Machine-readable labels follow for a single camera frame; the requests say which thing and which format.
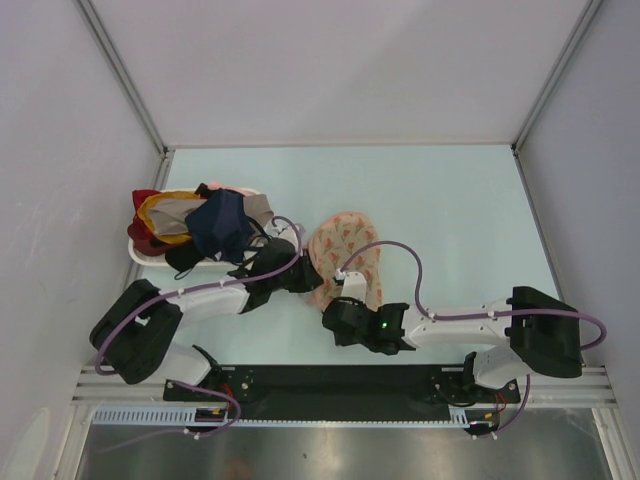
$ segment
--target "white basket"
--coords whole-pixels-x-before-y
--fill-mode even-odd
[[[242,189],[248,192],[251,192],[255,195],[260,193],[257,190],[254,190],[253,188],[242,187]],[[195,190],[196,190],[195,188],[174,188],[171,190],[161,190],[161,191],[162,192],[181,192],[181,191],[194,192]],[[140,265],[143,265],[145,267],[162,267],[162,268],[171,268],[173,270],[171,265],[169,265],[167,263],[167,260],[164,258],[164,254],[158,255],[157,257],[148,257],[147,255],[143,255],[134,248],[133,240],[131,239],[129,239],[128,247],[129,247],[129,256],[133,259],[134,262],[139,263]],[[213,268],[213,269],[226,271],[231,268],[235,268],[235,266],[229,262],[216,262],[215,260],[212,260],[210,258],[205,258],[204,260],[201,260],[198,263],[196,263],[195,268]]]

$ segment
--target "metal floor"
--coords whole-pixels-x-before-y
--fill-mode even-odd
[[[149,432],[94,426],[77,480],[611,479],[591,410],[530,410],[498,441],[461,430],[237,427],[180,434],[110,453]]]

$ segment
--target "peach floral cloth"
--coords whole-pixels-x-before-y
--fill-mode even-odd
[[[333,281],[336,270],[353,252],[378,240],[378,232],[364,213],[342,212],[327,220],[313,234],[308,245],[311,263],[324,279],[324,284],[312,292],[311,302],[324,311],[342,291],[342,287]],[[358,255],[348,267],[348,270],[362,272],[367,279],[366,304],[373,311],[382,305],[379,261],[380,248],[371,248]]]

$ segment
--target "gray cloth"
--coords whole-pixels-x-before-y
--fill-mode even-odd
[[[264,227],[273,218],[273,210],[264,193],[244,197],[244,214],[253,218],[260,226]]]
[[[184,219],[204,202],[206,202],[205,199],[165,198],[160,200],[147,212],[149,220],[153,222],[154,235],[189,233]]]

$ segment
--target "table surface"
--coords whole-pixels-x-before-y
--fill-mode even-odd
[[[404,242],[422,258],[425,306],[481,305],[516,285],[557,296],[508,146],[181,149],[166,188],[211,180],[266,193],[276,214],[302,223],[307,238],[337,212],[366,213],[381,239]],[[221,276],[196,269],[175,281],[174,274],[147,267],[142,276],[164,289]],[[385,303],[413,302],[409,254],[383,247],[380,275]],[[460,363],[482,348],[436,345],[389,357],[336,347],[319,310],[286,292],[248,314],[212,316],[176,339],[225,364]]]

